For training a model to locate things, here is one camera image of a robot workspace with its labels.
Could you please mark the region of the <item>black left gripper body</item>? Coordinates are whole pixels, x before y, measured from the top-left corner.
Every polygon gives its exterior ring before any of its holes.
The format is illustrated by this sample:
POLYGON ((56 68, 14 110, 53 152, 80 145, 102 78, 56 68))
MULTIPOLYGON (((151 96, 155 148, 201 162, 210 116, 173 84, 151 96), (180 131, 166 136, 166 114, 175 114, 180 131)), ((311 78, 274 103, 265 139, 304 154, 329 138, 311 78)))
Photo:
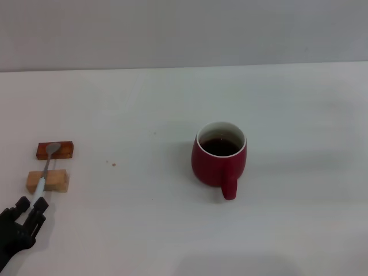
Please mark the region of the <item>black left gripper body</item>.
POLYGON ((8 262, 18 252, 33 247, 35 242, 19 223, 1 220, 1 262, 8 262))

